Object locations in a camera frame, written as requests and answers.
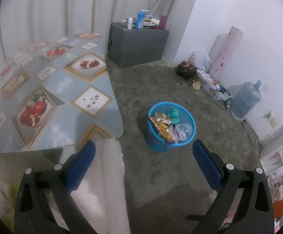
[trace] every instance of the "power outlet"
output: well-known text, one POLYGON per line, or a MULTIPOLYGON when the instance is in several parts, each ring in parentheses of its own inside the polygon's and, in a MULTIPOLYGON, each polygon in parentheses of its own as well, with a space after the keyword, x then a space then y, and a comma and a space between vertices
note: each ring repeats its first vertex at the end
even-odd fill
POLYGON ((266 114, 266 115, 264 116, 264 118, 267 118, 267 119, 269 120, 269 122, 270 122, 272 128, 274 128, 274 127, 277 126, 278 122, 277 122, 275 116, 273 115, 272 111, 270 111, 268 114, 266 114))

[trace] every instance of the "gray box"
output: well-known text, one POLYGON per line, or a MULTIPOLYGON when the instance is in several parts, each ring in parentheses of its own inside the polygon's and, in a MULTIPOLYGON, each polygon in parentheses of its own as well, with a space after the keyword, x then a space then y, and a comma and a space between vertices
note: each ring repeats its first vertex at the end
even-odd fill
POLYGON ((128 30, 121 23, 112 23, 108 43, 109 57, 120 68, 158 61, 162 58, 168 35, 168 30, 128 30))

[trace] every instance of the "metal bolt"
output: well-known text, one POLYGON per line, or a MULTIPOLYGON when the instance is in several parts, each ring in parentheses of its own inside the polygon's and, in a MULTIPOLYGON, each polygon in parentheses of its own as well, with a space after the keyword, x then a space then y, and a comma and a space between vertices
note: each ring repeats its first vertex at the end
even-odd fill
POLYGON ((62 168, 62 164, 59 164, 59 163, 54 166, 54 169, 56 171, 60 170, 61 168, 62 168))
POLYGON ((256 168, 256 172, 259 173, 259 174, 262 174, 263 170, 260 167, 258 167, 258 168, 256 168))
POLYGON ((32 169, 31 168, 27 168, 26 170, 25 170, 25 173, 26 174, 30 174, 32 172, 32 169))
POLYGON ((228 163, 228 164, 226 164, 226 168, 229 169, 229 170, 233 170, 235 167, 234 167, 233 164, 228 163))

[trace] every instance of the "gray floor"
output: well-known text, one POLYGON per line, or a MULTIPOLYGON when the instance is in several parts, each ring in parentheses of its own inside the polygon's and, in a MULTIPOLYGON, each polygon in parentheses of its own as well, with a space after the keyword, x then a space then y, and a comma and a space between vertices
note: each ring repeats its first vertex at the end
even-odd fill
POLYGON ((177 76, 165 61, 119 69, 107 59, 107 66, 124 126, 119 141, 131 233, 191 233, 197 222, 187 221, 186 215, 206 213, 214 193, 191 144, 167 153, 147 147, 143 134, 149 109, 161 101, 182 105, 196 121, 195 138, 240 169, 256 167, 255 149, 230 112, 215 105, 203 89, 194 90, 192 82, 177 76))

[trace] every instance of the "blue trash can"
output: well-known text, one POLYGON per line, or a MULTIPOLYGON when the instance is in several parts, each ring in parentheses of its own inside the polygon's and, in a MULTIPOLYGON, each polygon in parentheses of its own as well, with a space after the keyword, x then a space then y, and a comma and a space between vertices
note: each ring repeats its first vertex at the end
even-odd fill
POLYGON ((148 116, 154 116, 155 112, 168 114, 172 108, 176 108, 179 112, 180 123, 189 123, 192 126, 192 136, 185 142, 178 144, 168 145, 157 133, 154 131, 150 121, 148 120, 148 131, 146 135, 146 141, 148 146, 156 152, 167 152, 175 147, 184 146, 190 143, 196 134, 196 123, 192 115, 182 106, 173 102, 160 102, 154 105, 148 116))

